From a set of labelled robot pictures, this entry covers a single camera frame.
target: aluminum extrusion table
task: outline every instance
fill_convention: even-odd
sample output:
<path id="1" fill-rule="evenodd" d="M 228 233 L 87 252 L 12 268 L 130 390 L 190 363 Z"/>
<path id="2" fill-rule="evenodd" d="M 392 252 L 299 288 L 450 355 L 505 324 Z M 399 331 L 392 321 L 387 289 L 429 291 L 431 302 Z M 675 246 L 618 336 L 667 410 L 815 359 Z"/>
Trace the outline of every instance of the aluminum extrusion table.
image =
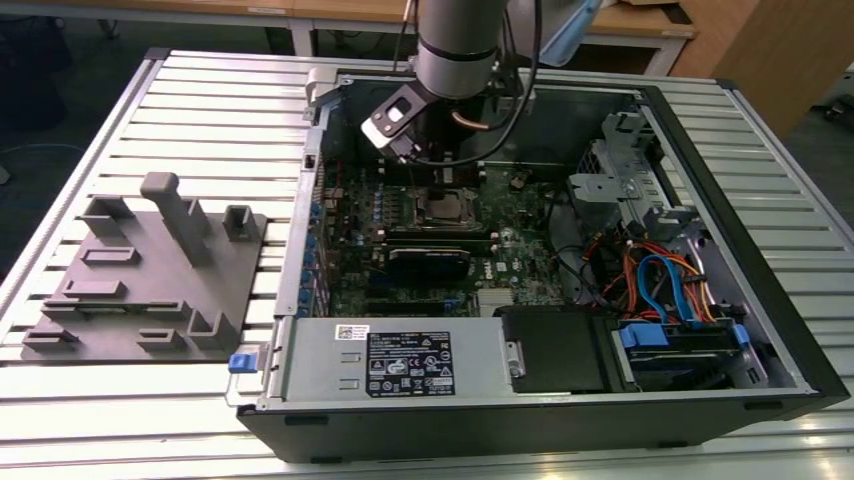
<path id="1" fill-rule="evenodd" d="M 12 468 L 0 477 L 854 477 L 854 400 L 683 449 L 288 465 L 244 430 L 224 399 L 228 391 L 230 402 L 250 403 L 260 390 L 259 375 L 232 380 L 222 364 L 19 363 L 20 342 L 39 320 L 40 299 L 54 292 L 87 233 L 75 220 L 87 197 L 135 195 L 150 170 L 180 175 L 182 195 L 200 197 L 206 211 L 222 211 L 239 201 L 272 219 L 243 333 L 247 346 L 270 340 L 308 128 L 304 85 L 308 70 L 320 64 L 391 66 L 183 51 L 143 62 L 0 289 L 0 468 Z M 661 88 L 827 357 L 854 389 L 854 235 L 742 95 L 709 80 L 549 71 L 542 75 Z M 678 182 L 675 174 L 671 180 Z M 678 183 L 677 191 L 685 194 Z M 131 198 L 128 204 L 154 208 L 142 198 Z"/>

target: metal slat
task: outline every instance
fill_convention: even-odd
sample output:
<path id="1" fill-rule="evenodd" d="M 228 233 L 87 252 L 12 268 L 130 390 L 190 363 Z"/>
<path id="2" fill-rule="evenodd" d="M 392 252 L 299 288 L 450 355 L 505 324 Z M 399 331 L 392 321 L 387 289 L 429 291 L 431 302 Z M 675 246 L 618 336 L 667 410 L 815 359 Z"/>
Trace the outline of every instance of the metal slat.
<path id="1" fill-rule="evenodd" d="M 194 140 L 255 144 L 303 143 L 306 131 L 287 127 L 210 127 L 202 125 L 128 125 L 122 138 L 136 140 Z"/>
<path id="2" fill-rule="evenodd" d="M 665 93 L 667 103 L 677 106 L 709 106 L 731 108 L 733 102 L 725 95 L 693 95 L 689 93 Z"/>
<path id="3" fill-rule="evenodd" d="M 778 273 L 777 279 L 790 295 L 854 294 L 854 273 L 850 272 Z"/>
<path id="4" fill-rule="evenodd" d="M 810 328 L 813 335 L 817 335 L 817 340 L 819 339 L 818 335 L 854 335 L 854 316 L 841 317 L 834 320 L 806 319 L 806 326 Z"/>
<path id="5" fill-rule="evenodd" d="M 747 147 L 725 147 L 721 145 L 699 145 L 697 151 L 702 155 L 705 160 L 759 160 L 765 162 L 774 161 L 774 154 L 767 148 L 747 148 Z"/>
<path id="6" fill-rule="evenodd" d="M 679 117 L 679 123 L 686 130 L 711 130 L 715 132 L 750 132 L 753 134 L 753 128 L 750 124 L 739 117 L 734 118 L 707 118 L 707 117 L 690 117 L 682 115 Z"/>
<path id="7" fill-rule="evenodd" d="M 218 112 L 214 110 L 180 110 L 175 108 L 140 108 L 134 114 L 132 122 L 167 125 L 288 127 L 292 129 L 311 126 L 302 113 Z"/>
<path id="8" fill-rule="evenodd" d="M 677 188 L 675 191 L 682 204 L 694 205 L 694 199 L 685 188 Z M 750 193 L 733 191 L 725 193 L 730 204 L 739 212 L 743 210 L 809 212 L 814 209 L 813 202 L 797 193 Z"/>
<path id="9" fill-rule="evenodd" d="M 854 318 L 854 298 L 843 295 L 798 295 L 791 298 L 806 318 Z"/>
<path id="10" fill-rule="evenodd" d="M 112 157 L 102 169 L 102 175 L 144 176 L 148 172 L 172 172 L 182 178 L 299 178 L 298 161 L 235 162 L 187 158 Z"/>
<path id="11" fill-rule="evenodd" d="M 854 259 L 843 260 L 769 260 L 771 269 L 778 272 L 830 272 L 834 270 L 843 272 L 854 272 Z"/>
<path id="12" fill-rule="evenodd" d="M 742 211 L 738 217 L 749 230 L 823 230 L 827 222 L 814 212 Z"/>
<path id="13" fill-rule="evenodd" d="M 294 98 L 295 87 L 287 87 L 286 84 L 252 85 L 246 83 L 158 80 L 151 84 L 148 92 L 216 97 Z"/>
<path id="14" fill-rule="evenodd" d="M 192 70 L 187 68 L 162 68 L 158 80 L 175 80 L 207 83 L 243 83 L 247 85 L 306 85 L 304 73 L 254 73 Z"/>
<path id="15" fill-rule="evenodd" d="M 825 347 L 825 355 L 841 377 L 854 376 L 854 348 Z"/>
<path id="16" fill-rule="evenodd" d="M 706 160 L 706 166 L 713 174 L 750 175 L 761 177 L 786 177 L 786 171 L 774 162 L 745 162 L 742 160 Z M 667 173 L 675 173 L 670 160 L 662 161 L 662 168 Z"/>
<path id="17" fill-rule="evenodd" d="M 0 409 L 0 441 L 244 432 L 234 409 L 214 395 L 207 399 L 66 401 L 52 408 L 12 404 Z M 139 412 L 158 412 L 139 415 Z"/>
<path id="18" fill-rule="evenodd" d="M 306 90 L 291 88 L 288 98 L 211 97 L 204 95 L 146 95 L 147 108 L 188 108 L 194 110 L 232 110 L 243 112 L 292 112 L 306 109 Z"/>
<path id="19" fill-rule="evenodd" d="M 670 183 L 675 189 L 685 188 L 682 178 L 678 175 L 670 175 Z M 799 193 L 801 189 L 787 177 L 751 177 L 739 175 L 718 175 L 715 176 L 718 185 L 725 193 L 746 192 L 746 193 Z"/>
<path id="20" fill-rule="evenodd" d="M 303 157 L 303 146 L 120 140 L 110 153 L 123 157 L 295 160 Z"/>
<path id="21" fill-rule="evenodd" d="M 715 119 L 741 119 L 741 120 L 745 119 L 741 112 L 733 105 L 723 106 L 723 107 L 703 107 L 698 105 L 671 105 L 670 108 L 673 109 L 674 113 L 679 116 L 679 118 L 682 118 L 682 116 L 685 115 L 689 117 L 706 117 L 706 118 L 715 118 Z"/>
<path id="22" fill-rule="evenodd" d="M 228 72 L 278 72 L 308 73 L 310 63 L 298 63 L 276 59 L 266 60 L 222 60 L 219 58 L 191 58 L 171 56 L 163 63 L 166 68 L 192 68 L 202 70 L 224 70 Z"/>
<path id="23" fill-rule="evenodd" d="M 750 230 L 761 249 L 842 250 L 842 240 L 830 231 Z"/>
<path id="24" fill-rule="evenodd" d="M 755 145 L 762 146 L 762 139 L 755 133 L 687 130 L 689 137 L 701 145 Z"/>

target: floor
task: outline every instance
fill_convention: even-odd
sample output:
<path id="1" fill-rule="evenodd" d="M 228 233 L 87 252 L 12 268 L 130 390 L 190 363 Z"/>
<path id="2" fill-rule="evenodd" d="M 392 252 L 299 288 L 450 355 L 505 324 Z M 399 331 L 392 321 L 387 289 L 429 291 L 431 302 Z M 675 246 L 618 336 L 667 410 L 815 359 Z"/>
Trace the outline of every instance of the floor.
<path id="1" fill-rule="evenodd" d="M 20 133 L 0 127 L 0 152 L 27 144 L 68 144 L 86 148 L 151 46 L 186 50 L 270 53 L 287 35 L 262 28 L 122 22 L 119 38 L 108 40 L 94 20 L 62 22 L 74 65 L 54 75 L 68 116 L 52 129 Z M 322 55 L 388 59 L 396 35 L 364 33 L 339 38 L 319 35 Z M 407 38 L 402 51 L 414 49 Z M 811 112 L 787 146 L 849 223 L 854 223 L 854 133 Z M 22 149 L 0 153 L 12 178 L 0 186 L 0 280 L 8 272 L 79 160 L 70 148 Z"/>

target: metal bracket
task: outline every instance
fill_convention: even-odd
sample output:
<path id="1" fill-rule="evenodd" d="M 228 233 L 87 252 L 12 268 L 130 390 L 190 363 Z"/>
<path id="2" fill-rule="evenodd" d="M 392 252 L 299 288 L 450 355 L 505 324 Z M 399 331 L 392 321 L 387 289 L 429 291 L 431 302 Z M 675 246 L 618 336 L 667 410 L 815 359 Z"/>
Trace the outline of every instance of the metal bracket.
<path id="1" fill-rule="evenodd" d="M 611 175 L 597 173 L 577 173 L 570 176 L 574 194 L 586 202 L 614 203 L 629 198 L 621 181 Z"/>
<path id="2" fill-rule="evenodd" d="M 698 217 L 694 207 L 653 207 L 643 215 L 643 226 L 650 239 L 669 242 L 682 233 L 691 220 Z"/>
<path id="3" fill-rule="evenodd" d="M 310 107 L 326 103 L 326 96 L 338 89 L 338 67 L 315 67 L 308 70 L 306 79 L 306 101 Z"/>

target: blue plastic tab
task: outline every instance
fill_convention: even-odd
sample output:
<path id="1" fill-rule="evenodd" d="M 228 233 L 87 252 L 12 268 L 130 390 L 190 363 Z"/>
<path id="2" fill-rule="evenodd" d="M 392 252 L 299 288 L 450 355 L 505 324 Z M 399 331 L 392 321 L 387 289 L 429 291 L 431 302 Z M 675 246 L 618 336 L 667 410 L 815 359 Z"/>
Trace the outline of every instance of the blue plastic tab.
<path id="1" fill-rule="evenodd" d="M 621 329 L 619 340 L 621 342 L 623 342 L 623 348 L 626 350 L 638 346 L 638 342 L 635 341 L 635 334 L 631 332 L 629 327 Z"/>
<path id="2" fill-rule="evenodd" d="M 747 329 L 745 328 L 745 326 L 735 324 L 735 326 L 733 327 L 733 332 L 735 333 L 735 341 L 738 342 L 738 345 L 741 347 L 749 345 L 750 334 L 747 333 Z"/>
<path id="3" fill-rule="evenodd" d="M 633 323 L 619 330 L 626 349 L 634 347 L 666 347 L 670 345 L 665 327 L 658 323 Z"/>
<path id="4" fill-rule="evenodd" d="M 258 372 L 258 353 L 235 353 L 231 358 L 228 358 L 228 372 Z"/>

